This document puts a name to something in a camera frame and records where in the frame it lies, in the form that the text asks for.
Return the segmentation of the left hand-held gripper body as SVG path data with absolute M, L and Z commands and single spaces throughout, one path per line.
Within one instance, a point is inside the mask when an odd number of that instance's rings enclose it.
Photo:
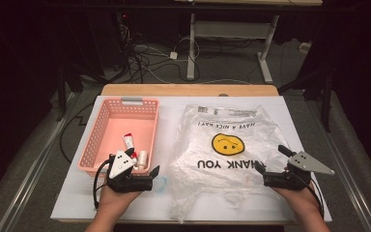
M 133 166 L 131 157 L 123 151 L 118 151 L 107 170 L 106 184 L 119 193 L 151 190 L 154 177 L 133 175 Z

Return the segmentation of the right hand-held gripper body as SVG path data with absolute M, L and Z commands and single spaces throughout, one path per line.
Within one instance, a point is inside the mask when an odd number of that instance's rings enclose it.
M 271 188 L 302 190 L 310 184 L 312 172 L 328 175 L 335 174 L 333 169 L 309 154 L 299 152 L 288 158 L 287 169 L 283 172 L 276 173 L 266 170 L 263 175 L 264 185 Z

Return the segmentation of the red and white tube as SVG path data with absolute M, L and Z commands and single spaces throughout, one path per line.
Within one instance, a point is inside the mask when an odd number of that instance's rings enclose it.
M 131 133 L 127 133 L 123 135 L 124 143 L 128 149 L 131 149 L 134 147 L 133 144 L 133 137 Z

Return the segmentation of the small white bottle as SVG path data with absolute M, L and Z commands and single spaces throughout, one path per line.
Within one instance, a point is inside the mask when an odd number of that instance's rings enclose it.
M 146 151 L 140 151 L 137 159 L 137 167 L 139 169 L 145 169 L 148 166 L 148 153 Z

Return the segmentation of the pink plastic basket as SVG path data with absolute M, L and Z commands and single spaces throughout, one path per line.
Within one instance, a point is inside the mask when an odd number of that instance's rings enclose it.
M 151 169 L 157 130 L 159 101 L 141 97 L 97 97 L 84 131 L 77 167 L 94 176 L 110 154 L 127 149 L 123 135 L 131 133 L 134 152 L 148 153 L 145 169 L 134 167 L 133 174 L 143 175 Z

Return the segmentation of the clear plastic bag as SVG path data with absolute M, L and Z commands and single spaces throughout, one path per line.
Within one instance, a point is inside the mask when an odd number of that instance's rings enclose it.
M 269 171 L 283 170 L 287 159 L 277 147 L 286 143 L 261 106 L 243 110 L 188 105 L 168 165 L 170 216 L 184 221 L 201 193 L 218 193 L 235 207 L 254 195 L 272 194 L 255 162 Z

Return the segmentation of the person's left hand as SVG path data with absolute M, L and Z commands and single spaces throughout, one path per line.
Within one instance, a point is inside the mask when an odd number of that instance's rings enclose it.
M 128 206 L 141 194 L 141 191 L 120 193 L 110 187 L 104 187 L 100 193 L 98 212 L 123 214 Z

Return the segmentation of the person's right hand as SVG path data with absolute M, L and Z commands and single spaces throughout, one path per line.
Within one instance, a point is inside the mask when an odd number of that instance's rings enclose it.
M 273 188 L 288 203 L 294 214 L 299 218 L 320 216 L 317 200 L 308 189 L 288 190 L 285 188 Z

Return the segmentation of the white table board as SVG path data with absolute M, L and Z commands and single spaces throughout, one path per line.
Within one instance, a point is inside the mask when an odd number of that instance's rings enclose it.
M 160 166 L 160 188 L 142 193 L 122 216 L 125 223 L 166 223 L 177 221 L 169 216 L 171 194 L 168 191 L 168 150 L 174 142 L 175 124 L 180 121 L 181 111 L 188 103 L 235 104 L 243 109 L 263 106 L 282 129 L 290 148 L 300 151 L 302 144 L 294 126 L 286 102 L 281 97 L 161 97 L 159 99 L 157 139 L 154 156 Z M 83 146 L 79 145 L 70 169 L 51 213 L 51 218 L 62 222 L 87 222 L 95 215 L 93 203 L 93 178 L 77 167 Z M 271 191 L 255 194 L 244 200 L 238 210 L 220 195 L 204 193 L 197 197 L 186 224 L 273 224 L 294 222 L 293 213 L 285 200 Z

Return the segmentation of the black stand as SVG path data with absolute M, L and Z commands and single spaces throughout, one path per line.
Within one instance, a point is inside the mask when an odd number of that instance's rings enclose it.
M 277 92 L 282 94 L 290 89 L 302 89 L 306 101 L 320 100 L 322 103 L 320 120 L 326 132 L 330 132 L 329 113 L 332 82 L 333 69 L 328 65 L 323 65 L 303 77 L 298 77 L 296 80 L 282 85 L 277 89 Z
M 67 94 L 66 85 L 74 93 L 83 91 L 81 75 L 83 70 L 75 63 L 62 64 L 57 70 L 57 93 L 58 93 L 58 116 L 57 121 L 60 122 L 67 110 Z

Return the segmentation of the wooden table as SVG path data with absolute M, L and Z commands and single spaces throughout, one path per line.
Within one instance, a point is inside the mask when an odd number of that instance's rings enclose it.
M 102 96 L 276 97 L 272 85 L 237 84 L 107 84 Z

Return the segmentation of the metal floor rail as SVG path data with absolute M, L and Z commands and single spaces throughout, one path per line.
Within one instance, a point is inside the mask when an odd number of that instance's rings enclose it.
M 20 157 L 14 167 L 24 171 L 17 191 L 0 220 L 0 232 L 13 232 L 29 198 L 31 197 L 43 170 L 49 160 L 51 150 L 68 117 L 75 108 L 79 94 L 70 93 L 66 100 L 66 111 L 52 109 L 42 122 L 34 129 L 21 148 Z
M 343 187 L 348 194 L 348 198 L 351 200 L 353 208 L 361 221 L 364 231 L 371 232 L 371 210 L 367 204 L 365 196 L 357 186 L 357 182 L 353 178 L 347 164 L 344 162 L 331 134 L 326 131 L 325 127 L 321 123 L 317 104 L 313 101 L 308 101 L 306 104 L 311 112 L 311 115 L 316 121 L 318 129 L 321 131 L 324 140 L 329 146 L 328 154 L 333 162 L 335 173 L 341 180 Z

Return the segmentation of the white desk frame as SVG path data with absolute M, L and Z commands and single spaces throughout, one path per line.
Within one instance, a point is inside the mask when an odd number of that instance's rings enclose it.
M 274 15 L 269 23 L 227 22 L 197 20 L 196 15 L 190 16 L 189 23 L 189 49 L 187 55 L 186 79 L 195 79 L 196 51 L 199 49 L 196 37 L 200 38 L 225 38 L 225 39 L 260 39 L 264 40 L 264 49 L 256 54 L 264 81 L 273 84 L 267 56 L 276 30 L 278 15 Z

